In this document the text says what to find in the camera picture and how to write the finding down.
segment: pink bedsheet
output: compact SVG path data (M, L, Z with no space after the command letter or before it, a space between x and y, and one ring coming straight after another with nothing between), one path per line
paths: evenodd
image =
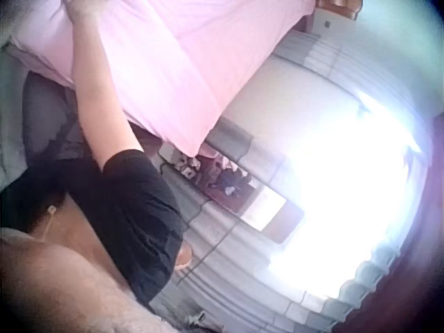
M72 26L39 0L13 35L31 70L73 86ZM314 0L115 0L100 30L130 121L194 156L229 102Z

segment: white wall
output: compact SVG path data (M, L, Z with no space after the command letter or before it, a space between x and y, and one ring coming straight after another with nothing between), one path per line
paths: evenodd
M223 116L287 155L325 126L355 118L358 101L311 71L271 56Z
M437 103L444 102L443 23L424 2L367 0L355 22L318 9L312 33L378 60L416 92L425 116L433 117L442 112Z

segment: hand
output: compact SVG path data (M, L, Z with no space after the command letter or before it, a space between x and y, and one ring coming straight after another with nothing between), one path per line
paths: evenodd
M97 17L108 0L63 0L71 22Z

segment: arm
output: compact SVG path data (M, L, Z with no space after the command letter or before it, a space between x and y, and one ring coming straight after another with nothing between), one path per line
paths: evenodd
M73 22L74 83L80 126L101 169L117 153L142 148L121 109L112 82L94 5L103 1L65 0Z

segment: black shirt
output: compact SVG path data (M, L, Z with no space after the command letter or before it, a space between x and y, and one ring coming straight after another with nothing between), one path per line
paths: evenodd
M102 172L87 159L35 165L1 193L1 226L29 231L35 215L61 193L76 201L148 306L171 277L182 244L182 218L162 176L136 150L116 154Z

